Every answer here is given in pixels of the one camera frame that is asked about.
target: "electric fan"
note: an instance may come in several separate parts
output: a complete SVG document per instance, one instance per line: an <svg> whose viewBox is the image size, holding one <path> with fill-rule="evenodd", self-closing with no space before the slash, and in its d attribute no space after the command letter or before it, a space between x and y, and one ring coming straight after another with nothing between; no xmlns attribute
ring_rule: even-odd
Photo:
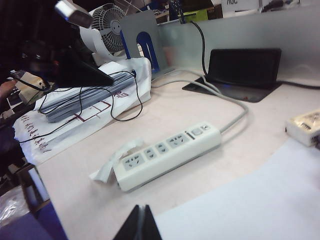
<svg viewBox="0 0 320 240"><path fill-rule="evenodd" d="M125 59L120 36L120 19L125 12L113 3L107 3L89 12L93 17L89 28L79 27L84 44L105 62Z"/></svg>

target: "white power strip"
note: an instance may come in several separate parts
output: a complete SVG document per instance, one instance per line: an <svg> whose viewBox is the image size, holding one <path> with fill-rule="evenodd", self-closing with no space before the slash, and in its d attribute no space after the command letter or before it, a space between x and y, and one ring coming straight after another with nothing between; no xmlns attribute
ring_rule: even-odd
<svg viewBox="0 0 320 240"><path fill-rule="evenodd" d="M207 122L124 157L113 170L120 188L129 191L218 147L220 131Z"/></svg>

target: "white sheet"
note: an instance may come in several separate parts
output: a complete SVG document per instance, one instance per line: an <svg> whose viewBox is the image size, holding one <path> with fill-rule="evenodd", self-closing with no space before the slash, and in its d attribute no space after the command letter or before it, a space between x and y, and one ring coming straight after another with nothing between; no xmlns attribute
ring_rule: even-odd
<svg viewBox="0 0 320 240"><path fill-rule="evenodd" d="M320 151L289 139L259 170L155 220L165 240L318 240Z"/></svg>

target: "gray partition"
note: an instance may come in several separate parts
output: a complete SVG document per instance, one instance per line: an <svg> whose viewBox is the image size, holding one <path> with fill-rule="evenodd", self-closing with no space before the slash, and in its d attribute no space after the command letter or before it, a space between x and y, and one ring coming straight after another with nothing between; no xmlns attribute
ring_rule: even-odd
<svg viewBox="0 0 320 240"><path fill-rule="evenodd" d="M212 49L280 48L279 79L316 79L320 76L320 5L198 24L205 36L207 69ZM201 69L201 37L191 23L169 23L158 28L173 66Z"/></svg>

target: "white desk surface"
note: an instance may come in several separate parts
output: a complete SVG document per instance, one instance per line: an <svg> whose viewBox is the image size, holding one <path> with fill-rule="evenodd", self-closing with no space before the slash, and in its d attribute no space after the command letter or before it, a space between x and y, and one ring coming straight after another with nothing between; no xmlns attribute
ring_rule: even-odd
<svg viewBox="0 0 320 240"><path fill-rule="evenodd" d="M220 129L242 111L216 96L181 90L184 85L153 89L138 118L113 122L37 167L70 240L112 239L136 204L149 204L158 215L258 169L288 139L285 121L320 102L317 90L282 85L261 102L247 103L249 115L223 134L218 149L135 191L122 192L114 175L107 184L89 179L130 140L153 144L203 120Z"/></svg>

